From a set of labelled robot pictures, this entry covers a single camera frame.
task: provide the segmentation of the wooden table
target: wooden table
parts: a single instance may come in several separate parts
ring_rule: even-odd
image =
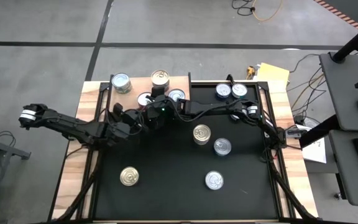
[[[123,104],[124,109],[136,107],[137,103],[135,99],[137,95],[144,91],[151,90],[150,78],[131,78],[131,82],[132,86],[134,87],[134,90],[130,93],[131,97],[134,98],[132,101],[121,99],[120,97],[122,97],[122,95],[112,95],[111,101],[120,101],[120,103]],[[190,95],[188,77],[171,77],[170,82],[171,89],[180,88],[184,90],[186,93],[186,98],[188,98]],[[101,82],[84,82],[80,103],[76,113],[77,118],[85,121],[90,121],[94,118],[100,83]],[[285,90],[286,83],[284,81],[274,80],[268,82],[268,85],[277,126],[282,128],[290,127],[294,124],[294,121],[291,113],[290,103],[287,97],[287,92]],[[265,101],[263,100],[263,94],[261,94],[261,96],[262,102],[265,104]],[[287,144],[296,147],[300,146],[299,142],[294,139],[287,139]],[[80,145],[77,142],[71,142],[69,143],[67,153],[70,153],[79,147]],[[65,161],[52,218],[58,218],[60,215],[62,215],[67,207],[72,203],[77,193],[80,191],[87,151],[87,149],[82,149],[71,155]],[[285,167],[287,170],[288,181],[290,183],[292,192],[296,195],[298,200],[307,209],[307,211],[317,217],[317,209],[314,203],[313,193],[311,191],[302,152],[298,149],[292,149],[290,147],[283,149],[282,151]],[[95,155],[93,156],[93,164],[96,160],[96,157],[97,156]],[[87,208],[89,206],[90,192],[91,190],[88,192],[88,195],[85,199],[83,217],[88,216]],[[286,217],[288,217],[287,199],[285,198],[285,195],[281,189],[280,197],[282,201],[283,213]]]

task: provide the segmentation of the gold can lid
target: gold can lid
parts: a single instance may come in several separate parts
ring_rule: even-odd
[[[139,173],[133,167],[126,167],[122,170],[119,179],[125,186],[132,186],[139,180]]]
[[[165,70],[157,70],[152,73],[154,85],[165,85],[169,81],[169,74]]]
[[[211,130],[207,125],[199,124],[194,128],[193,135],[198,141],[207,141],[211,137]]]

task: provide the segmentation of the gray floor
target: gray floor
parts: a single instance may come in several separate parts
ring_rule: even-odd
[[[94,42],[107,0],[0,0],[0,41]],[[357,33],[313,0],[287,0],[266,23],[240,17],[230,0],[115,0],[103,41],[224,44],[341,45]],[[261,17],[276,5],[260,0]],[[45,221],[67,145],[59,134],[23,130],[22,106],[45,103],[74,115],[93,48],[0,47],[0,131],[10,130],[17,147],[32,152],[29,161],[13,159],[0,191],[0,221]],[[126,72],[147,77],[163,68],[172,75],[192,73],[194,80],[244,78],[248,65],[270,63],[292,70],[304,55],[326,50],[117,49],[100,50],[92,80]],[[307,81],[319,68],[317,57],[301,62],[289,88]],[[293,103],[302,88],[290,91]],[[318,98],[308,116],[320,121],[334,113],[329,94]],[[332,198],[333,175],[310,175],[320,216],[358,222],[358,207]]]

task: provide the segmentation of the tin can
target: tin can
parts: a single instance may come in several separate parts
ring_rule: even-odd
[[[146,96],[151,96],[152,93],[149,92],[145,92],[145,93],[141,93],[138,97],[137,97],[137,104],[139,105],[139,107],[143,108],[146,105],[148,105],[149,103],[151,103],[151,100],[147,99]]]
[[[218,156],[225,156],[231,151],[231,143],[225,138],[219,138],[214,143],[214,149]]]
[[[242,99],[247,94],[247,87],[240,83],[234,84],[231,90],[233,96],[237,99]]]
[[[258,106],[249,106],[247,108],[247,111],[248,111],[249,115],[256,114],[257,110],[258,110]]]
[[[186,97],[185,92],[180,89],[173,89],[168,93],[168,96],[172,98],[175,102],[178,101],[178,99],[184,99]]]
[[[215,92],[219,98],[225,99],[225,98],[229,97],[229,95],[231,93],[231,89],[228,84],[219,83],[218,85],[216,85]]]
[[[193,130],[194,142],[200,146],[205,145],[211,137],[211,130],[207,125],[199,124]]]
[[[164,90],[169,89],[169,74],[165,70],[156,70],[152,73],[152,83],[154,87],[164,86]]]
[[[125,186],[133,186],[139,180],[139,173],[133,167],[126,167],[122,170],[119,180]]]
[[[223,176],[218,171],[208,172],[205,176],[205,184],[211,190],[219,190],[223,186]]]
[[[245,115],[247,115],[247,107],[243,106],[242,110],[241,110]],[[234,115],[234,114],[230,114],[230,117],[234,120],[237,121],[238,119],[240,119],[238,116]]]
[[[116,91],[120,94],[128,93],[132,89],[131,81],[124,73],[114,75],[111,79],[111,83],[114,86],[114,89],[116,89]]]

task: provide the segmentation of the white paper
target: white paper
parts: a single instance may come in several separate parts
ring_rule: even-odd
[[[296,125],[300,130],[307,130],[309,131],[311,128],[302,126],[302,125]],[[326,159],[326,146],[324,144],[324,138],[321,138],[314,143],[310,144],[309,146],[306,146],[302,149],[303,158],[315,161],[315,162],[321,162],[321,163],[327,163]]]

